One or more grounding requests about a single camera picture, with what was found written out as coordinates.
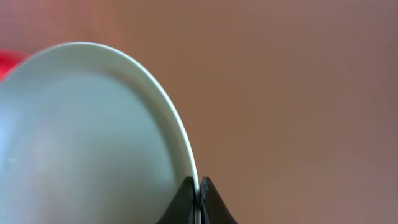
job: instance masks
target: brown background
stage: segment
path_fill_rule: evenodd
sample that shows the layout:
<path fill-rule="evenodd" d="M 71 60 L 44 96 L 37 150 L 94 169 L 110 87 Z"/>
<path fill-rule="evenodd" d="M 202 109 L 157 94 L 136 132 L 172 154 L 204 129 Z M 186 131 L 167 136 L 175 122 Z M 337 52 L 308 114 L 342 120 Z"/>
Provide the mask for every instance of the brown background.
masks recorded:
<path fill-rule="evenodd" d="M 147 67 L 240 223 L 398 222 L 398 1 L 0 0 L 0 47 Z"/>

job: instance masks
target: white plate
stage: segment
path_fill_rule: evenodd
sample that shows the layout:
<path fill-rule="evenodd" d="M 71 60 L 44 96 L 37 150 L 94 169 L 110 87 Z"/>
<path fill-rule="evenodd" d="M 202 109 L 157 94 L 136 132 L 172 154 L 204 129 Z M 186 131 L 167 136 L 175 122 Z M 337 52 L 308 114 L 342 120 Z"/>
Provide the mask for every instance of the white plate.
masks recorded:
<path fill-rule="evenodd" d="M 43 50 L 0 84 L 0 223 L 155 223 L 190 144 L 155 78 L 100 44 Z"/>

